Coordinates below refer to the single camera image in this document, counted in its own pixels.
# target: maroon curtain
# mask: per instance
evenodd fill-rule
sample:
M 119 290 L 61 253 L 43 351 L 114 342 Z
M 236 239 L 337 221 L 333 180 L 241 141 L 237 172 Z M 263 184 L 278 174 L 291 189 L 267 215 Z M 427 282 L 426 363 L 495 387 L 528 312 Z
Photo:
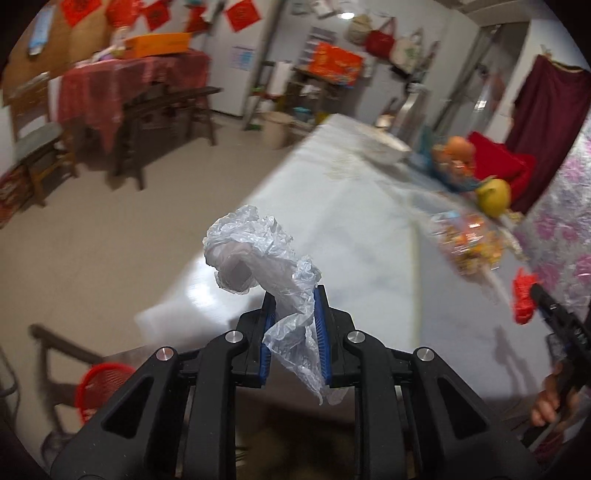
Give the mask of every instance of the maroon curtain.
M 530 184 L 511 205 L 513 210 L 527 213 L 540 198 L 573 146 L 590 105 L 590 72 L 568 72 L 542 55 L 536 58 L 515 99 L 514 124 L 505 141 L 508 150 L 536 159 Z

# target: white tablecloth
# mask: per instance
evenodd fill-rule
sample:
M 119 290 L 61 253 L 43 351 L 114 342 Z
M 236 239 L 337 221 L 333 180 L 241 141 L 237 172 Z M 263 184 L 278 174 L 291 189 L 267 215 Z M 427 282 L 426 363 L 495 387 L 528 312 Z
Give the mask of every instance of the white tablecloth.
M 539 318 L 517 326 L 506 302 L 458 275 L 419 233 L 400 202 L 401 187 L 441 185 L 406 166 L 384 171 L 365 161 L 359 154 L 365 128 L 332 115 L 244 204 L 274 215 L 294 237 L 296 253 L 311 255 L 330 305 L 349 312 L 356 328 L 390 348 L 432 346 L 499 411 L 517 406 L 523 412 L 522 399 L 537 392 L 549 370 L 547 329 Z M 509 292 L 518 266 L 507 252 L 498 272 Z M 198 348 L 233 328 L 241 313 L 259 308 L 263 295 L 260 288 L 244 296 L 221 290 L 199 254 L 137 321 L 155 346 Z M 315 398 L 278 367 L 271 368 L 267 395 L 315 408 Z M 351 401 L 341 407 L 347 414 Z

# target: pink floral cloth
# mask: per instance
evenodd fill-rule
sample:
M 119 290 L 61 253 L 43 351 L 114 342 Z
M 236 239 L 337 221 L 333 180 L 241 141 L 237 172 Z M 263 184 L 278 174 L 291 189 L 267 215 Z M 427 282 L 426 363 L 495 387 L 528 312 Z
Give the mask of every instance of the pink floral cloth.
M 209 57 L 189 50 L 173 56 L 106 60 L 74 68 L 61 79 L 57 119 L 60 123 L 82 117 L 101 135 L 103 147 L 113 149 L 123 121 L 123 105 L 144 93 L 154 82 L 178 90 L 205 87 Z
M 515 236 L 545 289 L 584 320 L 591 297 L 591 114 Z

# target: wooden bench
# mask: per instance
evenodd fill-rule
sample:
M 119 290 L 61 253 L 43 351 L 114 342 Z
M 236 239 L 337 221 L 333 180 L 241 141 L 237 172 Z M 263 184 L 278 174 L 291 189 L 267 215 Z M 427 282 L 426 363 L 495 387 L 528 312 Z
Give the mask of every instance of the wooden bench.
M 186 131 L 186 140 L 191 138 L 192 126 L 195 120 L 202 121 L 200 115 L 204 117 L 207 126 L 209 144 L 216 145 L 215 132 L 213 130 L 212 111 L 209 104 L 209 95 L 221 92 L 218 87 L 202 87 L 182 92 L 165 93 L 162 96 L 150 100 L 140 101 L 124 107 L 124 121 L 120 131 L 121 149 L 117 155 L 114 175 L 121 175 L 124 163 L 129 160 L 138 181 L 138 188 L 143 190 L 145 187 L 144 175 L 141 163 L 137 158 L 136 141 L 141 130 L 142 118 L 156 111 L 172 108 L 187 109 L 189 111 L 189 124 Z

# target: human hand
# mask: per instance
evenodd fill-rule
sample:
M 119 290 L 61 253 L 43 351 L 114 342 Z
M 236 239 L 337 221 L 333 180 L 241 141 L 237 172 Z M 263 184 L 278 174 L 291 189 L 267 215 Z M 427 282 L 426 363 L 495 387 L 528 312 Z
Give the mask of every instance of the human hand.
M 556 378 L 562 371 L 562 363 L 557 363 L 554 371 L 548 375 L 543 384 L 544 390 L 538 394 L 534 406 L 531 409 L 531 423 L 536 427 L 543 427 L 546 423 L 556 420 L 556 411 L 560 407 L 560 392 L 556 389 Z M 556 426 L 556 431 L 561 432 L 567 426 L 567 420 L 576 411 L 579 405 L 579 395 L 571 390 L 567 396 L 567 411 L 563 415 L 563 421 Z

